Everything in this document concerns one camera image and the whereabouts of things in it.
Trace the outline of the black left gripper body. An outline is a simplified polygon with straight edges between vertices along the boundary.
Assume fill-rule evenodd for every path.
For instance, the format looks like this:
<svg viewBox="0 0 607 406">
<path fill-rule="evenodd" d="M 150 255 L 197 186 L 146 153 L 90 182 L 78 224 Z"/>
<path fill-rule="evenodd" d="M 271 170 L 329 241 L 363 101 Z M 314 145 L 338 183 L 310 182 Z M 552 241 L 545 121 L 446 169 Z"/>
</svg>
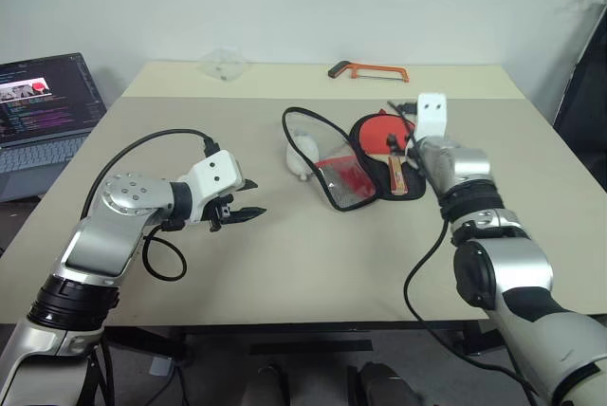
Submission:
<svg viewBox="0 0 607 406">
<path fill-rule="evenodd" d="M 230 211 L 233 200 L 233 194 L 227 194 L 216 197 L 206 205 L 206 220 L 209 222 L 210 232 L 217 232 L 224 225 L 237 223 Z"/>
</svg>

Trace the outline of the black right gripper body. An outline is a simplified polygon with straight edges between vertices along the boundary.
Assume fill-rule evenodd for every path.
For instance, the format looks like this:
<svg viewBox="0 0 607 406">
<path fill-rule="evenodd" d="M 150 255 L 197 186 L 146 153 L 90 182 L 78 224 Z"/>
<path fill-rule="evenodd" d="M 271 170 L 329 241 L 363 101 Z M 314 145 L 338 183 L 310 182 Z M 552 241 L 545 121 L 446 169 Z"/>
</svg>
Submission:
<svg viewBox="0 0 607 406">
<path fill-rule="evenodd" d="M 420 159 L 419 159 L 418 153 L 416 151 L 416 148 L 414 146 L 414 141 L 412 140 L 412 134 L 406 135 L 405 140 L 406 140 L 406 148 L 405 148 L 406 163 L 414 170 L 417 170 L 418 172 L 420 172 L 421 171 Z"/>
</svg>

